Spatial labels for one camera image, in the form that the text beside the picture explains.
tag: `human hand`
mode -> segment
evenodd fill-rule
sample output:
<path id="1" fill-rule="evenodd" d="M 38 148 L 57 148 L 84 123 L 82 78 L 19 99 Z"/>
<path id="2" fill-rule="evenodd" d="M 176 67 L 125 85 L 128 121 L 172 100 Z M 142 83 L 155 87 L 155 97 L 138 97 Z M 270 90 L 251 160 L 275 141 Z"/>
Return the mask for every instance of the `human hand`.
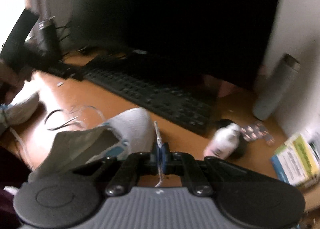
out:
<path id="1" fill-rule="evenodd" d="M 1 103 L 10 104 L 14 97 L 21 91 L 24 86 L 24 81 L 31 80 L 31 71 L 21 71 L 16 74 L 9 66 L 0 59 L 0 81 L 9 84 L 11 87 L 5 95 L 4 101 Z"/>

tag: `gray thermos bottle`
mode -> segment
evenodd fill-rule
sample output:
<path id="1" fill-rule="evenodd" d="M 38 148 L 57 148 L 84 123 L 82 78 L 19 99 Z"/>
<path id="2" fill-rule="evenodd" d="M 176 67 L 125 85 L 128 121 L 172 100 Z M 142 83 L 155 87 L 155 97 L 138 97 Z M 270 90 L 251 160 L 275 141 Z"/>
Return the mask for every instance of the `gray thermos bottle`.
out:
<path id="1" fill-rule="evenodd" d="M 255 117 L 265 120 L 273 113 L 299 70 L 300 63 L 295 58 L 289 54 L 282 57 L 253 107 Z"/>

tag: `dark fabric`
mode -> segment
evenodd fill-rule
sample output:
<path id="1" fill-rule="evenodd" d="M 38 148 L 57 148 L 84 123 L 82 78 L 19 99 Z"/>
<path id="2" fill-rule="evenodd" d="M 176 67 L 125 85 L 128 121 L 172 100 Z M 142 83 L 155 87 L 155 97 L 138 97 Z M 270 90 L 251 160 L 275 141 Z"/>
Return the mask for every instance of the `dark fabric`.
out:
<path id="1" fill-rule="evenodd" d="M 12 153 L 0 147 L 0 228 L 18 228 L 20 222 L 13 209 L 13 195 L 5 186 L 20 188 L 27 181 L 30 170 Z"/>

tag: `computer monitor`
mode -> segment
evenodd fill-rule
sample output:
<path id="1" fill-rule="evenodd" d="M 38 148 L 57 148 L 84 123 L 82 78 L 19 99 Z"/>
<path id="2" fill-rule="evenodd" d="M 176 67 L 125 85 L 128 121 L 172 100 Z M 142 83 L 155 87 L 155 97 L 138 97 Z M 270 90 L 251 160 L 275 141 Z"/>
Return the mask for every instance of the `computer monitor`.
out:
<path id="1" fill-rule="evenodd" d="M 138 49 L 252 89 L 278 0 L 73 0 L 79 46 Z"/>

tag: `pill blister pack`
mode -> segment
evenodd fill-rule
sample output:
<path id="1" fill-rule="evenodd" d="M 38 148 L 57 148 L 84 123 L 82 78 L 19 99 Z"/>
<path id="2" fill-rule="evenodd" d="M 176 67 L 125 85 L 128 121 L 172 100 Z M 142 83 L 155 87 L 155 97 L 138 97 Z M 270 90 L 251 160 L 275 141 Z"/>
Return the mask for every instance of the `pill blister pack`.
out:
<path id="1" fill-rule="evenodd" d="M 273 136 L 260 121 L 257 121 L 251 125 L 243 126 L 241 128 L 241 133 L 244 139 L 248 142 L 255 141 L 257 139 L 265 139 L 269 146 L 272 146 L 275 143 Z"/>

